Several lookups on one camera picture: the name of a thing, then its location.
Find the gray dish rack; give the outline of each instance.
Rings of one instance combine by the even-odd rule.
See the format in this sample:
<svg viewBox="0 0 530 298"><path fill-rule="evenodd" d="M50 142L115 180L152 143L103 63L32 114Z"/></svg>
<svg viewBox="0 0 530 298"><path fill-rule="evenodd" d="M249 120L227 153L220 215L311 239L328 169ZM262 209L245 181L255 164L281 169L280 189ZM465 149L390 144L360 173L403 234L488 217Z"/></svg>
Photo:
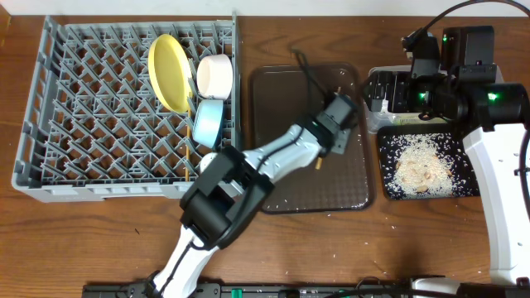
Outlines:
<svg viewBox="0 0 530 298"><path fill-rule="evenodd" d="M161 34L176 37L188 55L194 76L191 117L165 109L152 89L147 56ZM228 21L66 26L47 17L12 186L43 202L181 198L198 177L201 158L211 151L186 135L203 99L195 86L196 68L202 58L221 53L232 60L234 85L224 102L217 149L241 149L235 15ZM239 194L232 185L221 187Z"/></svg>

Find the green light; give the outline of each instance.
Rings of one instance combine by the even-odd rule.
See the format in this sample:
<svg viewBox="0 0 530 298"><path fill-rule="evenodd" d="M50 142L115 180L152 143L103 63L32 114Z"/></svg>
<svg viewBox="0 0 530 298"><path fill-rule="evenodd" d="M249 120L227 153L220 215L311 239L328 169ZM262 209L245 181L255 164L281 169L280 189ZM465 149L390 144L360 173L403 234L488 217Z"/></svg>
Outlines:
<svg viewBox="0 0 530 298"><path fill-rule="evenodd" d="M497 99L498 95L497 94L488 94L488 99L489 100L495 100Z"/></svg>
<svg viewBox="0 0 530 298"><path fill-rule="evenodd" d="M232 298L242 298L243 290L241 289L232 289Z"/></svg>
<svg viewBox="0 0 530 298"><path fill-rule="evenodd" d="M339 290L339 293L345 292L346 290ZM349 298L349 296L346 296L344 298Z"/></svg>

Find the brown tray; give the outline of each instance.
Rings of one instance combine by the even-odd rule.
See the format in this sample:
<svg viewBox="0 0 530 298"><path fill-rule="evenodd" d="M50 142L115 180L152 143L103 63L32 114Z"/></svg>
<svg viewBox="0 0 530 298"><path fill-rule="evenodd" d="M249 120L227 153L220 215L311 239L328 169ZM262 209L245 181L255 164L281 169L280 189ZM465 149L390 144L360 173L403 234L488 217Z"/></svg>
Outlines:
<svg viewBox="0 0 530 298"><path fill-rule="evenodd" d="M352 65L314 65L311 70L326 89L341 87L354 98L358 85ZM260 147L284 134L307 112L307 81L298 66L265 66L250 78L253 113L253 147ZM323 96L312 86L311 110L322 109ZM349 135L344 155L330 153L320 170L315 165L297 170L276 184L262 211L270 214L315 211L362 210L375 196L370 166L369 139L364 109L358 104L359 125Z"/></svg>

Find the yellow plate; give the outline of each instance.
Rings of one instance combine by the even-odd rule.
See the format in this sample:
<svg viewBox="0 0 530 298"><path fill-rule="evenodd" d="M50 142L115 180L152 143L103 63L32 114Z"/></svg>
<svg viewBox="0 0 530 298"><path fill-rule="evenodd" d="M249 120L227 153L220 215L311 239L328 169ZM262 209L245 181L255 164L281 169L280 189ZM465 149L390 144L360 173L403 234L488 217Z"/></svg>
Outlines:
<svg viewBox="0 0 530 298"><path fill-rule="evenodd" d="M169 34L159 36L149 49L149 79L164 107L177 113L190 108L188 96L191 88L188 78L191 69L186 53L175 37Z"/></svg>

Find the cup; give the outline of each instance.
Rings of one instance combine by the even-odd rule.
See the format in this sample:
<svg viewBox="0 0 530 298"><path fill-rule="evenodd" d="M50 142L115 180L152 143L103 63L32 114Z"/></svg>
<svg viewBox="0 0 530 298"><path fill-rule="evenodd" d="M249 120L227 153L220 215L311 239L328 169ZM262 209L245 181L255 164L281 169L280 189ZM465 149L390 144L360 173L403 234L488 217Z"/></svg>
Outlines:
<svg viewBox="0 0 530 298"><path fill-rule="evenodd" d="M193 140L214 149L223 128L223 100L204 99L200 102L193 125Z"/></svg>
<svg viewBox="0 0 530 298"><path fill-rule="evenodd" d="M227 99L232 91L234 72L227 55L209 55L197 69L197 88L205 98Z"/></svg>

